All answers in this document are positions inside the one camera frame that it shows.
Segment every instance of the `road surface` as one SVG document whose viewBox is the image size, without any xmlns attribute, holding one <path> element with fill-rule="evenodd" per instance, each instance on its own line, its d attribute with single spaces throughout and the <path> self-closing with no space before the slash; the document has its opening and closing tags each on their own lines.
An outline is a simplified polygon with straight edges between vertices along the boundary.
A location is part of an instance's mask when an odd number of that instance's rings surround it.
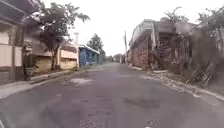
<svg viewBox="0 0 224 128">
<path fill-rule="evenodd" d="M 223 128 L 224 107 L 107 64 L 0 100 L 4 128 Z"/>
</svg>

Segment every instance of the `yellow wall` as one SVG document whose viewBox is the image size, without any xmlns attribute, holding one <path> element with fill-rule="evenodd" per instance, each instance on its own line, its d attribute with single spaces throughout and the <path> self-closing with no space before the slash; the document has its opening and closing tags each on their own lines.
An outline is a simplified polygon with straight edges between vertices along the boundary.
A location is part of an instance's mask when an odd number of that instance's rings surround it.
<svg viewBox="0 0 224 128">
<path fill-rule="evenodd" d="M 63 60 L 61 61 L 61 69 L 73 69 L 77 67 L 77 61 L 76 60 Z"/>
<path fill-rule="evenodd" d="M 41 58 L 37 61 L 37 66 L 39 68 L 35 69 L 35 72 L 46 72 L 51 70 L 51 58 Z"/>
</svg>

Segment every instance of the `pavement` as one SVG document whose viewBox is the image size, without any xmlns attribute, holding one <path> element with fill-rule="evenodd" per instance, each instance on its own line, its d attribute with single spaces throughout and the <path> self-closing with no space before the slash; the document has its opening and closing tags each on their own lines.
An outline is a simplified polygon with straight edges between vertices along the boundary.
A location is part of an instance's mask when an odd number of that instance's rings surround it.
<svg viewBox="0 0 224 128">
<path fill-rule="evenodd" d="M 0 100 L 4 128 L 223 128 L 224 103 L 106 64 Z"/>
</svg>

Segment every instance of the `white wall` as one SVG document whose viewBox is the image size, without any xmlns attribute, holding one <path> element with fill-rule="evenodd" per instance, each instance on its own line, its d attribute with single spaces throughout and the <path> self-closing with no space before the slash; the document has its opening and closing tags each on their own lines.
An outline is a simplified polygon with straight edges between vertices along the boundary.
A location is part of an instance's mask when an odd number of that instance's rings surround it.
<svg viewBox="0 0 224 128">
<path fill-rule="evenodd" d="M 0 67 L 12 66 L 12 46 L 0 45 Z M 22 66 L 22 48 L 15 47 L 15 66 Z"/>
<path fill-rule="evenodd" d="M 12 46 L 0 45 L 0 67 L 12 66 Z"/>
<path fill-rule="evenodd" d="M 61 50 L 61 57 L 62 58 L 71 58 L 71 59 L 74 58 L 74 59 L 76 59 L 78 57 L 78 54 L 74 53 L 74 52 Z"/>
<path fill-rule="evenodd" d="M 7 32 L 0 32 L 0 44 L 9 44 L 9 35 Z"/>
</svg>

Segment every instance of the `sky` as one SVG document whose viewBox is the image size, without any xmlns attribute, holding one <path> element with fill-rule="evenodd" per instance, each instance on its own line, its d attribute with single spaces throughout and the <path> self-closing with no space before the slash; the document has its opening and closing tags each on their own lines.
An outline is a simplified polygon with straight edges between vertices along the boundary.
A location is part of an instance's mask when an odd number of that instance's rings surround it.
<svg viewBox="0 0 224 128">
<path fill-rule="evenodd" d="M 182 7 L 178 13 L 195 23 L 198 13 L 206 8 L 217 9 L 224 5 L 223 0 L 42 0 L 45 3 L 72 3 L 80 7 L 79 11 L 91 19 L 75 24 L 78 32 L 78 43 L 86 44 L 96 33 L 104 44 L 106 55 L 125 52 L 124 33 L 127 41 L 131 39 L 134 28 L 144 19 L 159 20 L 164 12 Z"/>
</svg>

